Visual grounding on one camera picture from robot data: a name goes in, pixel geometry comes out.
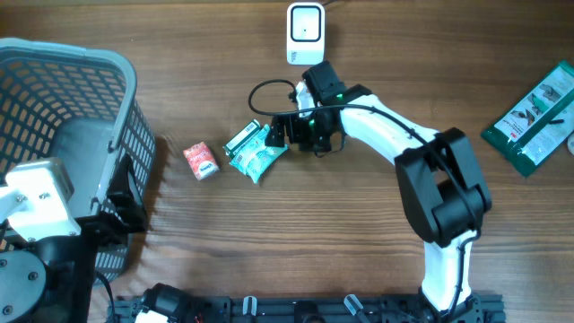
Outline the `green 3M gloves package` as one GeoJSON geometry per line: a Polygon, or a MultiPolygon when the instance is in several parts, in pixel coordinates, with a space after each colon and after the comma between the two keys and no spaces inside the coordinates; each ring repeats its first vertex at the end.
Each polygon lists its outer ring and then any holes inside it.
{"type": "Polygon", "coordinates": [[[532,175],[573,133],[573,65],[561,61],[481,138],[522,176],[532,175]]]}

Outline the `grey plastic mesh basket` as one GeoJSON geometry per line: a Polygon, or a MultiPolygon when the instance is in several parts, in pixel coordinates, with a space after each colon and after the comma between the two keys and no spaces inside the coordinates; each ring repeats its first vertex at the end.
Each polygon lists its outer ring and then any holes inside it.
{"type": "MultiPolygon", "coordinates": [[[[134,68],[116,52],[2,39],[1,186],[17,164],[57,157],[74,186],[68,207],[80,225],[98,209],[115,210],[107,191],[128,154],[143,198],[156,144],[136,86],[134,68]]],[[[16,248],[35,246],[7,222],[1,226],[16,248]]],[[[99,245],[96,271],[109,280],[122,275],[132,236],[126,245],[99,245]]]]}

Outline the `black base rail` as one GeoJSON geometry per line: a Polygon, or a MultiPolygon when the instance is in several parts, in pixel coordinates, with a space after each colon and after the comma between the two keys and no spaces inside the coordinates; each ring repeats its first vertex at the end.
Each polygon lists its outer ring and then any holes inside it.
{"type": "MultiPolygon", "coordinates": [[[[191,299],[191,311],[181,322],[310,322],[311,319],[327,323],[368,322],[407,323],[439,322],[431,310],[423,310],[415,295],[390,295],[359,298],[362,309],[352,314],[343,299],[314,298],[257,299],[255,314],[243,310],[243,299],[229,297],[200,297],[191,299]]],[[[141,298],[114,301],[117,322],[136,322],[144,315],[141,298]]],[[[501,295],[477,295],[457,306],[457,316],[450,322],[505,323],[507,316],[501,295]]]]}

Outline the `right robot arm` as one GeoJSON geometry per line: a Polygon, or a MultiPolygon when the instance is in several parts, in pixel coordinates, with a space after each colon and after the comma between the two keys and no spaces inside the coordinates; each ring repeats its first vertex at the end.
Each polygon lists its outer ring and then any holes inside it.
{"type": "Polygon", "coordinates": [[[291,88],[296,108],[271,113],[266,145],[296,144],[324,157],[338,133],[365,143],[395,168],[404,215],[424,243],[425,274],[413,313],[396,304],[381,316],[491,321],[493,310],[468,283],[471,249],[482,236],[491,195],[466,135],[455,127],[440,132],[409,121],[367,87],[346,86],[327,61],[309,68],[291,88]]]}

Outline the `white barcode scanner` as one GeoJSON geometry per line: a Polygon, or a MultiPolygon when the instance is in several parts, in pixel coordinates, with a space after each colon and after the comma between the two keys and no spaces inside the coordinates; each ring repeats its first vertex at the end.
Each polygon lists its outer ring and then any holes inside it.
{"type": "Polygon", "coordinates": [[[321,3],[295,2],[286,11],[286,60],[316,65],[324,60],[326,13],[321,3]]]}

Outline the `orange Kleenex tissue pack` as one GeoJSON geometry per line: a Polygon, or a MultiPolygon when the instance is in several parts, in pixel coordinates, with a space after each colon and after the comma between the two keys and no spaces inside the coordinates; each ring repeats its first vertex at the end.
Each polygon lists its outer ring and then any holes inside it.
{"type": "Polygon", "coordinates": [[[197,180],[203,180],[220,169],[205,142],[194,144],[185,149],[183,155],[197,180]]]}

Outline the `green Axe Brand box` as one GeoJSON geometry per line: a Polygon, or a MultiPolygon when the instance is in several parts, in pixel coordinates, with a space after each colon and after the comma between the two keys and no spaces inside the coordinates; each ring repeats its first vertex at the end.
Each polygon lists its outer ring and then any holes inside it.
{"type": "Polygon", "coordinates": [[[260,123],[253,119],[247,123],[231,140],[223,146],[226,155],[233,159],[237,152],[261,129],[260,123]]]}

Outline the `light green wipes pack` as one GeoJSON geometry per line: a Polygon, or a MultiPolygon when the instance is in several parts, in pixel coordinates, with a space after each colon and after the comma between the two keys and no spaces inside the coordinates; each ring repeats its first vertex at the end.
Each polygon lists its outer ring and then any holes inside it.
{"type": "Polygon", "coordinates": [[[268,125],[257,130],[230,160],[231,166],[250,177],[255,184],[265,171],[288,150],[286,144],[279,147],[266,145],[265,140],[269,132],[270,126],[268,125]]]}

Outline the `green lidded jar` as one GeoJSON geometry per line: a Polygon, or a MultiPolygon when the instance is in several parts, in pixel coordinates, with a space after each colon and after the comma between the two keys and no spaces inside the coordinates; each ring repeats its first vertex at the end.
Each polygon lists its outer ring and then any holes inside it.
{"type": "Polygon", "coordinates": [[[574,155],[574,134],[573,133],[568,138],[567,147],[568,147],[569,152],[572,155],[574,155]]]}

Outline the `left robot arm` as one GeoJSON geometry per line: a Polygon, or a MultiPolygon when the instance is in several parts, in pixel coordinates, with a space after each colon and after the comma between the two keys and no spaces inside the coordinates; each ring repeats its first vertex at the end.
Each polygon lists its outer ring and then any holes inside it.
{"type": "Polygon", "coordinates": [[[81,227],[68,209],[74,188],[65,165],[58,158],[27,161],[6,181],[1,219],[35,249],[1,256],[1,320],[85,321],[93,281],[108,280],[95,269],[100,231],[81,227]]]}

